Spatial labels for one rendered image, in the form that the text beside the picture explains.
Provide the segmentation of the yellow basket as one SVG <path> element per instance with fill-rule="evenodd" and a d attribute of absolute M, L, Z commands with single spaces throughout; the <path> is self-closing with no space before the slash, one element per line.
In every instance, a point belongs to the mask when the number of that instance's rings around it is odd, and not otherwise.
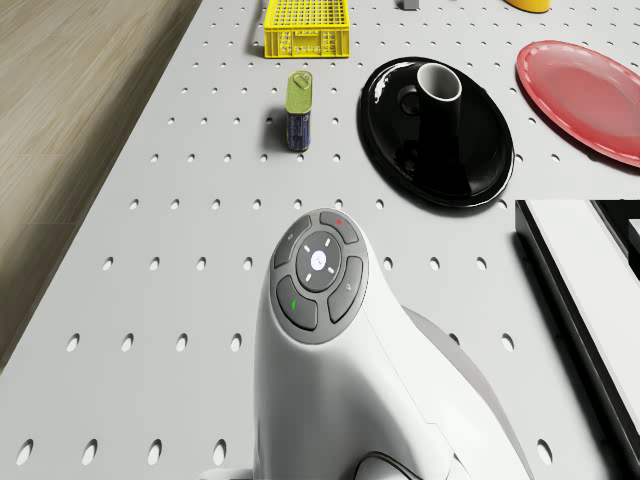
<path fill-rule="evenodd" d="M 348 58 L 348 0 L 269 0 L 266 58 Z"/>

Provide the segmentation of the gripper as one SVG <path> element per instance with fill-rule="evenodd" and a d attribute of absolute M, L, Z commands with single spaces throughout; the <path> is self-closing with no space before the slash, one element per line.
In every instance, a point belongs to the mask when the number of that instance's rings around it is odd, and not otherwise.
<path fill-rule="evenodd" d="M 253 480 L 252 468 L 212 468 L 202 472 L 199 480 Z"/>

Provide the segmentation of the black stove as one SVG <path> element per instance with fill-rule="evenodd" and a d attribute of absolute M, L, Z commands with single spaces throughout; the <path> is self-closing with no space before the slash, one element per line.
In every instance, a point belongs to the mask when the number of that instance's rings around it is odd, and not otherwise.
<path fill-rule="evenodd" d="M 640 480 L 640 199 L 519 200 L 515 217 L 619 468 Z"/>

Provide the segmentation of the black plate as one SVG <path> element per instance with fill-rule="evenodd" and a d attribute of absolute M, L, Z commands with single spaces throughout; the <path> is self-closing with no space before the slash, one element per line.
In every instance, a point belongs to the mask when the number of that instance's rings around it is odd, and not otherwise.
<path fill-rule="evenodd" d="M 417 186 L 406 165 L 417 139 L 419 103 L 416 71 L 425 63 L 449 67 L 462 83 L 460 160 L 471 192 L 461 198 L 433 196 Z M 452 208 L 487 204 L 506 188 L 514 169 L 514 144 L 507 121 L 489 93 L 461 70 L 420 56 L 400 57 L 378 66 L 361 90 L 358 131 L 369 159 L 401 190 Z"/>

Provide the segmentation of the red plate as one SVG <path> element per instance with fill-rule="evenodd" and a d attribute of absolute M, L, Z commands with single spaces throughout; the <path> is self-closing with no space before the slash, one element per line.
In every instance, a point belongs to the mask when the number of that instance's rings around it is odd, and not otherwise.
<path fill-rule="evenodd" d="M 573 43 L 542 40 L 516 59 L 529 98 L 587 147 L 640 169 L 640 75 Z"/>

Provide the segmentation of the black mug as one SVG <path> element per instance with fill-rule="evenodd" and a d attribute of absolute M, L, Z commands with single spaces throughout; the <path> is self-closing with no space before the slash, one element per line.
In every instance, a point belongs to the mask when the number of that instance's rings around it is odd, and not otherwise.
<path fill-rule="evenodd" d="M 406 165 L 417 186 L 433 196 L 461 198 L 471 189 L 460 160 L 462 83 L 440 63 L 425 63 L 416 71 L 419 103 L 417 139 Z"/>

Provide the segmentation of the yellow bowl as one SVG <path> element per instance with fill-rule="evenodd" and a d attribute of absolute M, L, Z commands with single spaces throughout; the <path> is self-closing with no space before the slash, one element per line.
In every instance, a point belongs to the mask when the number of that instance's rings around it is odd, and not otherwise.
<path fill-rule="evenodd" d="M 552 0 L 504 0 L 509 5 L 529 13 L 546 13 L 551 8 Z"/>

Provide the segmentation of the flat-sided can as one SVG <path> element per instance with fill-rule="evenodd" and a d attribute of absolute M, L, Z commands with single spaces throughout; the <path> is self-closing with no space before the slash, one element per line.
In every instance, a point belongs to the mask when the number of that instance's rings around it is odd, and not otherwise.
<path fill-rule="evenodd" d="M 286 141 L 290 150 L 306 151 L 311 142 L 313 77 L 309 71 L 296 70 L 287 82 Z"/>

